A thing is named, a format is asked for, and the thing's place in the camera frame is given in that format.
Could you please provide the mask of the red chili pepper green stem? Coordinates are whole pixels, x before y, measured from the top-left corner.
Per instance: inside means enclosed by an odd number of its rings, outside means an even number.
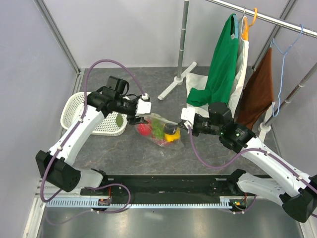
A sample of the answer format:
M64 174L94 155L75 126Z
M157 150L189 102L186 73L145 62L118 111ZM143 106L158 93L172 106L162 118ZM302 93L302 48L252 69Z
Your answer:
M155 139L155 144L164 148L170 148L171 146L174 145L173 142L168 142L164 139Z

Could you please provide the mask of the clear dotted zip bag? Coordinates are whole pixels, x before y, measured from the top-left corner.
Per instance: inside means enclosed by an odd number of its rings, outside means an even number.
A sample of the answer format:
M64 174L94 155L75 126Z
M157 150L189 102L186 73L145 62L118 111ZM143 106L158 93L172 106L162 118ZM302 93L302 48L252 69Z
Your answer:
M176 122L170 121L159 114L144 116L144 123L135 125L136 131L154 144L173 150L184 147L181 132Z

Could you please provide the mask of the dark purple fruit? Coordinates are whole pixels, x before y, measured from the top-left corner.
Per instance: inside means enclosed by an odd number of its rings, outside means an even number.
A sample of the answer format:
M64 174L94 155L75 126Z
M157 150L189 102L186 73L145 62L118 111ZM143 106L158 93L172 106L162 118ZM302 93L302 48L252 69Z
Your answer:
M165 134L174 135L177 131L177 126L173 124L165 124L163 129Z

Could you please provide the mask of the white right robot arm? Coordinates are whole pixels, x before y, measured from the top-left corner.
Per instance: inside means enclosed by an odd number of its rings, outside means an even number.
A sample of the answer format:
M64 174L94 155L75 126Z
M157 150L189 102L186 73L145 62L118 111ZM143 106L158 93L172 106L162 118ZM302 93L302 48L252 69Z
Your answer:
M190 137L199 134L219 136L221 144L236 155L230 165L242 156L266 172L271 179L258 178L237 169L227 182L228 192L258 195L280 205L294 220L305 223L317 208L317 178L299 170L274 153L246 126L234 121L226 103L211 103L208 117L196 113L193 107L183 108L179 127Z

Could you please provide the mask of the green grape bunch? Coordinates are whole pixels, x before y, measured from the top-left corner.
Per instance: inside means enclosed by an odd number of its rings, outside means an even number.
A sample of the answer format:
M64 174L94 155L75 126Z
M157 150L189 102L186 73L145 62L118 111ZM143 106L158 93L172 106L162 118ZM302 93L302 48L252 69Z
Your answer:
M156 139L164 139L164 124L158 119L152 119L152 135Z

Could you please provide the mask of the red apple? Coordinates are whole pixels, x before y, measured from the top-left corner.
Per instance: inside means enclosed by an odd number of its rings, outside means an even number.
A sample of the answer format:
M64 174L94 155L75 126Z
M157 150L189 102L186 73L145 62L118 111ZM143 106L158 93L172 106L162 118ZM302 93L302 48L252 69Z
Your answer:
M137 127L137 131L142 136L150 136L152 134L152 127L149 124L139 124Z

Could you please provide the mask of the yellow bell pepper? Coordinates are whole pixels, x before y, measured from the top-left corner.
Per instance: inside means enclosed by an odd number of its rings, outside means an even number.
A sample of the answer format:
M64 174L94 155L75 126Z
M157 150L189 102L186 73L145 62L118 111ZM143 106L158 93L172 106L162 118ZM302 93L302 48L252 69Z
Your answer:
M164 133L164 140L167 142L174 142L174 141L180 140L180 138L181 138L181 134L179 130L177 130L174 134Z

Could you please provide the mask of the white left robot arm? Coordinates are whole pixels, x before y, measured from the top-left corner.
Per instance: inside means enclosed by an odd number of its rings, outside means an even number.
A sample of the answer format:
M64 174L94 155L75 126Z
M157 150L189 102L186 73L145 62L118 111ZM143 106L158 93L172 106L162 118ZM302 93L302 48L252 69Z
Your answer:
M91 187L98 195L107 193L109 184L103 180L101 172L76 169L73 164L88 137L111 113L126 115L130 124L145 122L144 115L151 112L148 94L130 100L124 94L128 90L127 81L111 76L106 86L86 95L79 116L63 137L47 152L40 150L36 154L35 160L43 180L65 192L81 186Z

